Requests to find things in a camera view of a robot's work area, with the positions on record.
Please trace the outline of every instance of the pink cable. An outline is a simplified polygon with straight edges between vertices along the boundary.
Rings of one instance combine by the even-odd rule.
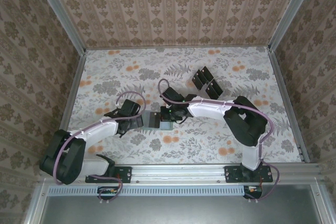
[[[165,81],[169,87],[169,82],[167,79],[161,79],[157,85],[157,88],[158,88],[158,91],[159,91],[159,94],[160,96],[162,97],[162,99],[164,101],[168,101],[170,103],[173,103],[173,104],[189,104],[189,103],[210,103],[210,104],[219,104],[219,105],[226,105],[226,106],[233,106],[233,107],[237,107],[237,108],[240,108],[240,109],[245,109],[245,110],[250,110],[250,111],[253,111],[261,116],[263,116],[269,123],[270,125],[270,130],[269,132],[259,141],[259,159],[262,163],[264,163],[265,165],[269,165],[270,167],[272,167],[273,169],[275,169],[277,171],[277,179],[276,181],[274,182],[274,185],[271,189],[271,191],[266,194],[265,196],[259,198],[259,199],[255,199],[253,196],[249,195],[249,194],[246,194],[247,196],[251,197],[252,200],[263,200],[265,198],[267,198],[272,192],[273,190],[275,189],[275,187],[277,186],[278,182],[279,182],[279,179],[280,179],[280,171],[278,168],[276,168],[274,165],[271,165],[271,164],[268,164],[266,163],[262,158],[261,158],[261,150],[262,150],[262,142],[266,140],[266,138],[268,138],[272,132],[274,131],[274,124],[272,122],[272,120],[264,113],[262,113],[261,111],[259,110],[256,110],[256,109],[253,109],[251,107],[248,107],[248,106],[244,106],[244,105],[239,105],[239,104],[234,104],[234,103],[231,103],[231,102],[225,102],[225,101],[215,101],[215,100],[193,100],[193,101],[186,101],[186,102],[176,102],[176,101],[173,101],[173,100],[170,100],[168,99],[167,97],[165,97],[162,92],[161,92],[161,88],[160,88],[160,84],[162,81]]]
[[[54,181],[55,181],[55,183],[56,183],[57,185],[63,185],[62,182],[59,182],[59,181],[57,180],[57,176],[56,176],[56,174],[57,174],[57,167],[58,167],[59,160],[60,160],[60,158],[61,158],[61,155],[62,155],[63,151],[64,151],[65,148],[68,146],[68,144],[70,143],[70,141],[71,141],[72,139],[74,139],[74,137],[76,137],[76,136],[78,136],[78,135],[80,135],[80,134],[82,134],[82,133],[85,133],[86,131],[88,131],[88,130],[94,128],[94,127],[97,127],[97,126],[99,126],[99,125],[101,125],[101,124],[108,123],[108,122],[114,122],[114,121],[116,121],[116,120],[124,120],[124,119],[137,118],[138,116],[141,116],[141,115],[143,114],[143,112],[144,112],[145,109],[146,109],[146,99],[145,99],[145,97],[144,97],[142,94],[140,94],[140,93],[138,93],[138,92],[135,92],[135,91],[126,91],[126,92],[122,93],[122,94],[117,98],[117,101],[116,101],[116,102],[118,102],[119,99],[120,99],[123,95],[128,94],[128,93],[137,94],[137,95],[139,95],[139,96],[143,99],[143,110],[142,110],[139,114],[134,115],[134,116],[129,116],[129,117],[126,116],[126,117],[122,117],[122,118],[113,118],[113,119],[111,118],[111,119],[101,120],[101,121],[99,121],[99,122],[97,122],[97,123],[94,123],[94,124],[92,124],[92,125],[87,126],[86,128],[84,128],[84,129],[82,129],[82,130],[76,132],[76,133],[73,134],[72,136],[70,136],[70,137],[64,142],[64,144],[62,145],[61,149],[59,150],[59,152],[58,152],[58,154],[57,154],[56,160],[55,160],[54,170],[53,170],[53,178],[54,178]]]

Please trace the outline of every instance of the aluminum frame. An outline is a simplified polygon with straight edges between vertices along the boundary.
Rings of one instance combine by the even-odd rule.
[[[270,42],[270,49],[275,51],[275,49],[280,44],[285,32],[287,31],[290,23],[293,21],[296,13],[298,12],[302,2],[304,0],[290,0],[285,13],[283,14]]]
[[[132,167],[130,187],[169,186],[218,186],[219,188],[234,185],[255,185],[258,183],[226,183],[224,167],[238,164],[205,164],[205,165],[128,165]],[[314,163],[273,163],[280,171],[279,185],[310,185],[314,194],[316,206],[322,223],[335,223],[335,213],[331,207],[327,191],[323,184],[323,176],[318,164]],[[276,171],[271,170],[273,177]],[[47,192],[54,186],[52,177],[42,174],[31,201],[25,224],[40,223]],[[85,183],[85,178],[79,178],[71,185],[90,186],[95,183]],[[104,186],[115,186],[115,183]]]
[[[65,106],[64,114],[61,120],[61,124],[59,126],[60,129],[63,129],[65,131],[67,131],[69,127],[72,110],[75,105],[76,95],[77,95],[77,91],[79,88],[80,79],[84,71],[85,62],[86,62],[86,55],[79,58],[75,77],[74,77],[74,80],[72,82],[72,86],[69,92],[67,105]]]
[[[286,112],[287,112],[288,121],[289,121],[290,127],[292,128],[293,136],[299,144],[299,147],[300,147],[299,151],[301,150],[301,155],[303,156],[304,161],[308,163],[308,162],[310,162],[308,152],[307,152],[306,146],[304,144],[304,141],[303,141],[303,138],[302,138],[302,135],[301,135],[301,132],[300,132],[300,128],[299,128],[299,125],[298,125],[298,121],[296,120],[296,117],[295,117],[295,114],[294,114],[292,104],[291,104],[290,99],[289,99],[289,95],[288,95],[286,85],[285,85],[285,82],[284,82],[282,74],[281,74],[281,70],[280,70],[280,67],[279,67],[277,57],[276,57],[274,51],[271,51],[270,49],[268,49],[267,51],[268,51],[269,59],[271,61],[271,65],[273,67],[273,72],[274,72],[275,78],[276,78],[277,83],[278,83],[280,94],[281,94],[281,97],[282,97],[282,100],[283,100],[283,105],[285,106],[285,109],[286,109]]]
[[[77,33],[77,29],[71,22],[67,12],[63,8],[62,3],[60,0],[48,0],[48,3],[51,5],[52,9],[54,10],[56,16],[58,17],[59,21],[62,24],[62,27],[68,34],[72,44],[74,45],[75,49],[77,50],[80,57],[84,56],[85,54],[85,43]]]

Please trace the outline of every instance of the floral tablecloth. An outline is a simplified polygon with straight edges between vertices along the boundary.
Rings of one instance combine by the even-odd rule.
[[[265,47],[95,50],[86,55],[70,129],[94,123],[115,109],[118,95],[128,90],[142,93],[147,110],[158,111],[164,105],[156,87],[161,78],[182,95],[199,94],[191,78],[206,66],[224,89],[219,100],[246,96],[273,120],[275,131],[264,142],[265,160],[300,162]],[[135,95],[125,98],[143,103]],[[122,138],[108,137],[88,152],[102,153],[117,164],[239,163],[242,156],[228,126],[208,118],[189,118],[174,124],[172,131],[137,129]]]

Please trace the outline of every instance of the purple cable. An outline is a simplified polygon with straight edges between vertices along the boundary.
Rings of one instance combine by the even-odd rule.
[[[70,143],[70,141],[71,141],[72,139],[74,139],[74,137],[76,137],[76,136],[78,136],[78,135],[80,135],[80,134],[82,134],[82,133],[85,133],[85,131],[88,131],[88,130],[90,130],[90,129],[96,127],[96,126],[99,126],[99,125],[101,125],[101,124],[103,124],[103,123],[114,122],[114,121],[116,121],[116,120],[124,120],[124,119],[137,118],[138,116],[141,116],[141,115],[143,114],[143,112],[144,112],[145,109],[146,109],[146,99],[145,99],[145,97],[144,97],[142,94],[140,94],[140,93],[138,93],[138,92],[135,92],[135,91],[126,91],[126,92],[123,92],[123,93],[120,94],[120,96],[117,98],[117,101],[116,101],[116,102],[118,102],[119,99],[120,99],[123,95],[125,95],[125,94],[129,94],[129,93],[137,94],[137,95],[139,95],[139,96],[143,99],[143,110],[142,110],[139,114],[134,115],[134,116],[129,116],[129,117],[126,116],[126,117],[122,117],[122,118],[113,118],[113,119],[105,119],[105,120],[101,120],[101,121],[99,121],[99,122],[97,122],[97,123],[94,123],[94,124],[92,124],[92,125],[87,126],[86,128],[84,128],[84,129],[82,129],[82,130],[76,132],[76,133],[73,134],[72,136],[70,136],[70,137],[64,142],[64,144],[62,145],[61,149],[59,150],[59,152],[58,152],[58,154],[57,154],[56,160],[55,160],[54,170],[53,170],[53,178],[54,178],[54,181],[55,181],[55,183],[56,183],[57,185],[62,185],[62,184],[63,184],[63,183],[61,183],[61,182],[59,182],[59,181],[57,180],[57,176],[56,176],[56,173],[57,173],[57,167],[58,167],[59,160],[60,160],[60,158],[61,158],[61,155],[62,155],[63,151],[64,151],[65,148],[68,146],[68,144]]]
[[[250,107],[248,107],[248,106],[244,106],[244,105],[234,104],[234,103],[231,103],[231,102],[220,102],[220,101],[213,101],[213,100],[211,100],[211,101],[209,101],[209,100],[194,100],[194,101],[187,101],[187,102],[175,102],[175,101],[173,101],[173,100],[168,99],[167,97],[165,97],[165,96],[162,94],[162,92],[161,92],[161,88],[160,88],[160,84],[161,84],[162,81],[165,81],[165,82],[167,83],[168,87],[169,87],[169,82],[168,82],[167,79],[161,79],[161,80],[159,81],[158,85],[157,85],[157,88],[158,88],[158,90],[159,90],[159,94],[160,94],[160,96],[162,97],[162,99],[163,99],[164,101],[168,101],[168,102],[173,103],[173,104],[189,104],[189,103],[198,103],[198,102],[200,102],[200,103],[210,103],[210,104],[219,104],[219,105],[233,106],[233,107],[237,107],[237,108],[240,108],[240,109],[246,109],[246,110],[253,111],[253,112],[255,112],[255,113],[257,113],[257,114],[263,116],[263,117],[268,121],[268,123],[269,123],[269,125],[270,125],[270,130],[269,130],[269,132],[268,132],[268,133],[267,133],[267,134],[266,134],[266,135],[259,141],[259,159],[260,159],[260,161],[261,161],[262,163],[264,163],[265,165],[269,165],[270,167],[272,167],[273,169],[275,169],[275,170],[277,171],[277,179],[276,179],[276,181],[274,182],[274,185],[273,185],[271,191],[270,191],[267,195],[265,195],[265,196],[259,198],[258,200],[263,200],[263,199],[265,199],[266,197],[268,197],[268,196],[270,195],[270,193],[271,193],[271,192],[275,189],[275,187],[277,186],[277,184],[278,184],[278,182],[279,182],[279,178],[280,178],[280,171],[279,171],[279,169],[276,168],[274,165],[271,165],[271,164],[266,163],[266,162],[261,158],[262,142],[265,141],[266,138],[268,138],[268,137],[272,134],[272,132],[274,131],[274,124],[273,124],[272,120],[271,120],[266,114],[262,113],[262,112],[259,111],[259,110],[256,110],[256,109],[250,108]]]
[[[122,188],[123,188],[123,182],[122,182],[121,179],[119,179],[119,178],[113,178],[113,177],[102,177],[102,176],[97,176],[97,175],[90,175],[90,177],[98,178],[98,179],[115,180],[115,181],[118,181],[118,182],[119,182],[119,184],[120,184],[119,190],[117,191],[117,193],[116,193],[111,199],[109,199],[109,201],[113,201],[113,200],[115,200],[115,199],[118,197],[118,195],[121,193],[121,190],[122,190]],[[103,199],[101,198],[101,194],[102,194],[102,192],[103,192],[103,191],[107,191],[107,190],[109,190],[109,188],[104,188],[104,189],[102,189],[102,190],[99,191],[98,198],[99,198],[100,200],[103,200]]]
[[[279,179],[280,179],[280,171],[279,171],[278,168],[276,168],[274,165],[271,165],[271,164],[265,162],[263,159],[260,159],[260,160],[261,160],[261,162],[262,162],[263,164],[268,165],[268,166],[272,167],[274,170],[277,171],[277,179],[275,180],[274,185],[272,186],[272,189],[271,189],[265,196],[262,196],[262,197],[259,198],[259,199],[256,199],[256,198],[253,197],[252,195],[245,193],[245,195],[247,195],[248,197],[250,197],[250,198],[251,198],[252,200],[254,200],[254,201],[259,201],[259,200],[266,199],[266,198],[273,192],[273,190],[274,190],[275,187],[277,186],[277,184],[278,184],[278,182],[279,182]]]

